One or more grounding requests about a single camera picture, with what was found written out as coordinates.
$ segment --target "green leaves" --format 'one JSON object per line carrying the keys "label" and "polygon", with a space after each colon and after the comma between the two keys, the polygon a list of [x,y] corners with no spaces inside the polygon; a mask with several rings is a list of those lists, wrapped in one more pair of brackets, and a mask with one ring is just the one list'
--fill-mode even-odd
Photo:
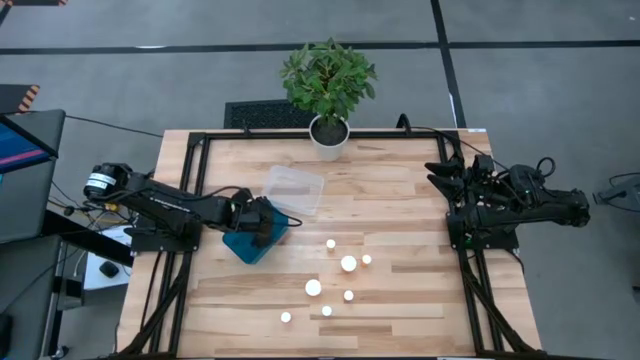
{"label": "green leaves", "polygon": [[287,99],[300,109],[321,115],[323,123],[347,121],[360,98],[375,98],[375,90],[367,81],[378,79],[375,65],[331,38],[312,49],[307,44],[293,51],[283,65],[280,76]]}

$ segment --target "black metal frame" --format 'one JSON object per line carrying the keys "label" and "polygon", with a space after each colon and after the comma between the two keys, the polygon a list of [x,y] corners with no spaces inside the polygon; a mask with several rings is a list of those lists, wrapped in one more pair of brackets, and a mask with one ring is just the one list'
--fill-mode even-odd
{"label": "black metal frame", "polygon": [[[352,130],[350,137],[353,139],[371,138],[371,139],[434,139],[438,144],[438,152],[441,162],[445,162],[448,159],[445,140],[449,140],[454,149],[460,149],[460,142],[458,132],[453,131],[426,131],[412,130],[411,124],[406,116],[401,116],[396,125],[396,130],[386,131],[359,131]],[[191,173],[193,165],[193,154],[195,146],[197,144],[202,145],[202,151],[200,153],[200,162],[198,164],[195,194],[202,195],[204,188],[204,180],[207,170],[207,160],[209,158],[210,143],[213,140],[258,140],[258,139],[308,139],[308,131],[271,131],[271,130],[254,130],[254,131],[234,131],[225,133],[190,133],[187,153],[185,155],[185,162],[182,170],[182,178],[180,181],[180,189],[186,190],[188,186],[188,179]],[[454,211],[454,204],[449,203],[450,211]],[[469,323],[471,334],[474,343],[474,349],[477,357],[490,357],[494,359],[580,359],[576,357],[565,357],[548,355],[544,351],[535,350],[527,345],[518,334],[511,328],[507,320],[502,316],[499,309],[493,303],[493,294],[491,291],[491,283],[489,280],[489,273],[487,270],[487,264],[482,249],[475,249],[476,265],[478,268],[479,279],[473,273],[469,260],[467,257],[467,250],[464,247],[464,239],[452,240],[452,248],[458,253],[458,262],[460,266],[461,277],[463,281],[463,288],[465,294],[465,300],[467,305],[467,311],[469,315]],[[183,263],[180,269],[180,274],[184,275],[184,279],[188,279],[189,271],[192,261],[192,253],[185,253],[183,257]],[[165,263],[165,268],[162,276],[162,284],[160,291],[160,299],[164,299],[161,303],[163,306],[167,305],[166,301],[172,302],[173,298],[165,298],[169,291],[169,284],[171,282],[173,267],[175,264],[175,253],[169,253]],[[186,302],[186,293],[188,281],[183,281],[180,284],[181,288],[176,296],[176,306],[174,309],[174,316],[170,332],[170,342],[168,352],[158,352],[159,340],[162,322],[160,322],[155,329],[155,333],[151,339],[151,346],[149,348],[150,353],[135,355],[138,357],[132,357],[136,359],[142,358],[157,358],[157,359],[174,359],[177,356],[178,344],[180,340],[180,332],[182,329],[182,318],[184,314],[184,307]],[[491,328],[491,338],[493,342],[493,350],[486,350],[484,347],[482,332],[480,329],[480,321],[478,318],[478,309],[476,308],[475,299],[478,299],[487,310],[489,324]],[[505,338],[511,345],[515,352],[505,352],[502,344],[502,338]],[[122,358],[129,358],[131,355],[125,355]]]}

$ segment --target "white pot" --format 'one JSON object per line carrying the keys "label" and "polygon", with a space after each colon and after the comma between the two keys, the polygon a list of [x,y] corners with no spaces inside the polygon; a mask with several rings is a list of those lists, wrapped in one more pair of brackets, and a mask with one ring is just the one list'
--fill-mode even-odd
{"label": "white pot", "polygon": [[320,119],[320,115],[314,117],[311,121],[311,124],[309,124],[309,136],[311,137],[311,141],[313,142],[313,147],[316,148],[316,152],[320,156],[320,159],[324,161],[336,160],[340,157],[340,155],[342,155],[342,150],[347,143],[347,140],[349,140],[349,133],[351,132],[351,129],[349,129],[349,124],[347,122],[344,122],[344,125],[347,127],[347,136],[344,138],[344,140],[342,140],[342,142],[338,145],[327,146],[317,142],[316,139],[313,138],[313,134],[311,133],[311,127],[316,121],[318,121],[318,119]]}

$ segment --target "plant pot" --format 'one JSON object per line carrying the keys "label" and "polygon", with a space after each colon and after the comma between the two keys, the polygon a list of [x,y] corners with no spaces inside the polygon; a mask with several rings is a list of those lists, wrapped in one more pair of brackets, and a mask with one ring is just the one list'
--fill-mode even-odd
{"label": "plant pot", "polygon": [[324,145],[323,142],[326,143],[326,139],[316,139],[314,137],[314,124],[318,122],[320,119],[320,115],[313,118],[311,124],[309,125],[309,135],[311,136],[311,141],[313,142],[313,146],[316,148],[316,152],[320,156],[320,159],[324,161],[334,161],[342,155],[342,150],[349,139],[349,124],[344,121],[339,121],[335,126],[344,126],[346,128],[346,134],[344,134],[344,139],[335,145]]}

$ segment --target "potted plant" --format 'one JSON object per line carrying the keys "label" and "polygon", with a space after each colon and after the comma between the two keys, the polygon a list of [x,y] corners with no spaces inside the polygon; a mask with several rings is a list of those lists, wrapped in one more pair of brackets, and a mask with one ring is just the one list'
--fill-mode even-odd
{"label": "potted plant", "polygon": [[349,112],[365,95],[375,98],[367,80],[377,80],[375,66],[363,54],[329,39],[309,50],[294,51],[280,71],[287,99],[318,114],[309,125],[311,140],[322,160],[340,157],[349,137]]}

